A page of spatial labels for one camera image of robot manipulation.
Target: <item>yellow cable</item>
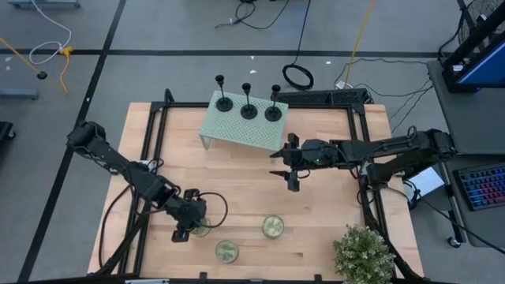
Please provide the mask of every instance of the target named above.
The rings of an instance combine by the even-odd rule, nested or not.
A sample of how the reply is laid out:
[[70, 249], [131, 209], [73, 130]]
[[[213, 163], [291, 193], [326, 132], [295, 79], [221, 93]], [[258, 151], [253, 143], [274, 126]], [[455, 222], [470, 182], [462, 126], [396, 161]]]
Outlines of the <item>yellow cable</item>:
[[40, 70], [38, 70], [35, 66], [32, 65], [28, 60], [24, 59], [23, 55], [19, 54], [17, 50], [14, 49], [14, 47], [11, 47], [10, 44], [8, 44], [3, 38], [0, 38], [0, 42], [2, 42], [6, 47], [8, 47], [19, 59], [21, 59], [26, 65], [28, 65], [30, 68], [32, 68], [37, 74], [40, 73]]
[[368, 6], [368, 10], [366, 11], [366, 17], [363, 20], [363, 23], [361, 24], [360, 33], [357, 35], [357, 41], [356, 44], [354, 45], [353, 53], [350, 56], [349, 68], [347, 70], [346, 83], [344, 84], [344, 88], [347, 87], [347, 82], [349, 82], [350, 70], [353, 67], [354, 55], [356, 54], [357, 46], [360, 44], [361, 37], [363, 36], [363, 31], [365, 30], [366, 24], [368, 23], [368, 19], [370, 19], [370, 14], [372, 13], [372, 7], [374, 2], [375, 0], [370, 1], [370, 5]]
[[68, 94], [69, 90], [67, 90], [65, 86], [65, 81], [63, 80], [63, 77], [65, 77], [66, 70], [69, 68], [70, 64], [70, 53], [73, 51], [72, 47], [65, 47], [60, 50], [60, 54], [64, 54], [66, 56], [66, 63], [65, 63], [65, 68], [62, 71], [62, 74], [60, 75], [60, 83], [62, 83], [63, 90], [65, 90], [65, 93]]
[[[24, 62], [28, 67], [32, 68], [33, 71], [35, 71], [37, 74], [41, 74], [42, 71], [38, 70], [34, 65], [32, 65], [32, 63], [30, 63], [28, 60], [26, 60], [23, 55], [19, 54], [19, 52], [17, 52], [17, 50], [14, 48], [14, 47], [11, 47], [10, 44], [7, 43], [7, 41], [3, 38], [0, 38], [0, 42], [2, 42], [7, 48], [9, 48], [19, 59], [21, 59], [22, 62]], [[59, 86], [53, 82], [51, 79], [47, 78], [48, 81], [49, 81], [49, 84], [59, 90]]]

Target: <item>rgb keyboard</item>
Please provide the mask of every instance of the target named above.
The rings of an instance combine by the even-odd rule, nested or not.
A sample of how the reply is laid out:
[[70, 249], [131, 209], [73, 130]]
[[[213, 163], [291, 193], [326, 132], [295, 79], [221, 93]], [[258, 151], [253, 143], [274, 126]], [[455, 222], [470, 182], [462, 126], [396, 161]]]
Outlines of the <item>rgb keyboard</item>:
[[454, 176], [470, 210], [505, 205], [505, 163], [455, 170]]

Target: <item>concrete floor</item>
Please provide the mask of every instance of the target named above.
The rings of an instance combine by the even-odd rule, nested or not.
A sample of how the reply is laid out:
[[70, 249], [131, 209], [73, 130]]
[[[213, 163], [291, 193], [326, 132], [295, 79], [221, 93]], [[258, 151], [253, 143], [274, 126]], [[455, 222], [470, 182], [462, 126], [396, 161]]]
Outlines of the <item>concrete floor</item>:
[[[39, 100], [0, 101], [0, 121], [15, 124], [17, 138], [2, 149], [0, 159], [0, 282], [15, 282], [39, 224], [47, 197], [65, 151], [65, 135], [90, 90], [90, 81], [119, 0], [83, 1], [81, 9], [47, 9], [47, 15], [73, 31], [70, 45], [95, 55], [74, 55], [66, 75], [68, 95], [39, 81], [17, 58], [0, 52], [0, 86], [37, 88]], [[112, 50], [295, 50], [305, 14], [306, 0], [291, 0], [279, 21], [268, 30], [243, 25], [214, 26], [234, 15], [238, 0], [127, 0], [111, 44]], [[250, 22], [264, 25], [282, 8], [283, 1], [258, 1]], [[350, 51], [365, 16], [367, 0], [313, 1], [302, 41], [302, 50]], [[422, 60], [435, 53], [455, 31], [458, 6], [455, 0], [390, 0], [377, 2], [360, 51], [384, 51], [394, 60]], [[34, 10], [17, 10], [0, 3], [0, 36], [16, 48], [31, 49], [48, 41], [65, 41], [66, 33]], [[228, 56], [109, 55], [97, 82], [87, 119], [105, 127], [107, 139], [118, 146], [126, 111], [131, 102], [161, 100], [170, 88], [177, 101], [208, 101], [215, 89], [214, 76], [225, 76], [228, 92], [241, 92], [241, 84], [252, 85], [252, 95], [267, 98], [270, 87], [280, 84], [290, 90], [281, 69], [293, 56], [258, 56], [258, 51]], [[332, 89], [335, 77], [348, 57], [300, 57], [299, 65], [311, 70], [314, 90]], [[57, 56], [40, 66], [53, 80], [65, 59]], [[353, 67], [352, 85], [366, 83], [378, 92], [402, 94], [418, 89], [428, 79], [421, 64], [359, 62]], [[404, 99], [374, 95], [391, 116]], [[391, 125], [396, 125], [408, 108]], [[410, 125], [419, 129], [447, 131], [434, 91], [428, 92], [395, 135]], [[94, 163], [73, 157], [53, 218], [47, 230], [31, 280], [85, 275], [109, 182], [107, 173]], [[502, 256], [486, 248], [447, 246], [451, 227], [428, 208], [412, 213], [425, 274], [439, 281], [461, 283], [505, 282], [500, 269]]]

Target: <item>cart wheel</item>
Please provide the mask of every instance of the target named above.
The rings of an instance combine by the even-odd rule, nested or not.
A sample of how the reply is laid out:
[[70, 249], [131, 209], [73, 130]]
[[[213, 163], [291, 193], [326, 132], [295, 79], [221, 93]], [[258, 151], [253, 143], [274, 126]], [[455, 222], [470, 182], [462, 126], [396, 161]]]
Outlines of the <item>cart wheel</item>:
[[12, 139], [16, 138], [16, 133], [13, 130], [10, 130], [9, 134], [7, 135], [7, 138], [9, 140], [12, 140]]
[[460, 243], [459, 241], [457, 241], [455, 237], [449, 237], [449, 238], [447, 239], [447, 243], [448, 243], [451, 247], [453, 247], [453, 248], [455, 248], [455, 249], [459, 249], [459, 248], [461, 248], [461, 243]]

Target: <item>white cable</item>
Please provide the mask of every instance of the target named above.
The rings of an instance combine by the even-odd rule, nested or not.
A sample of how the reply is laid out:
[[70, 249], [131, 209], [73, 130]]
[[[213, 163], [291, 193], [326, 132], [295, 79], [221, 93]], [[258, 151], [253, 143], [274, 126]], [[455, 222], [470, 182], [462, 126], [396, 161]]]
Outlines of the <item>white cable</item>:
[[[59, 23], [57, 23], [57, 22], [53, 21], [53, 20], [52, 20], [51, 18], [49, 18], [48, 16], [46, 16], [46, 14], [42, 12], [42, 10], [41, 10], [41, 9], [37, 6], [37, 4], [35, 3], [35, 1], [34, 1], [34, 0], [32, 0], [32, 4], [35, 6], [35, 8], [37, 9], [37, 11], [39, 11], [39, 13], [40, 13], [43, 17], [45, 17], [48, 21], [50, 21], [50, 22], [51, 22], [51, 23], [53, 23], [53, 24], [56, 24], [56, 25], [57, 25], [58, 27], [60, 27], [60, 28], [64, 28], [67, 32], [69, 32], [69, 39], [67, 39], [67, 40], [66, 40], [65, 44], [61, 44], [61, 43], [59, 43], [59, 42], [57, 42], [57, 41], [48, 41], [48, 42], [46, 42], [46, 43], [42, 43], [42, 44], [40, 44], [40, 45], [38, 45], [38, 46], [34, 47], [34, 48], [32, 49], [32, 51], [30, 51], [30, 54], [28, 55], [28, 58], [30, 59], [30, 62], [31, 62], [31, 63], [33, 63], [33, 64], [35, 64], [35, 65], [39, 65], [39, 64], [43, 64], [43, 63], [45, 63], [45, 62], [50, 61], [50, 60], [51, 60], [54, 56], [56, 56], [56, 54], [58, 54], [58, 52], [59, 52], [60, 50], [62, 50], [63, 48], [65, 48], [65, 47], [67, 46], [67, 44], [69, 44], [70, 39], [72, 38], [72, 31], [70, 31], [70, 30], [69, 30], [66, 26], [64, 26], [64, 25], [62, 25], [62, 24], [59, 24]], [[48, 58], [46, 58], [46, 59], [42, 60], [41, 62], [34, 62], [34, 61], [33, 61], [33, 59], [32, 59], [32, 55], [33, 55], [33, 53], [34, 53], [36, 50], [38, 50], [40, 47], [43, 47], [43, 46], [45, 46], [45, 45], [47, 45], [47, 44], [54, 44], [54, 43], [55, 43], [55, 44], [57, 44], [57, 45], [59, 46], [59, 48], [58, 48], [58, 50], [57, 50], [57, 51], [55, 51], [55, 52], [53, 53], [53, 55], [51, 55], [50, 57], [48, 57]]]

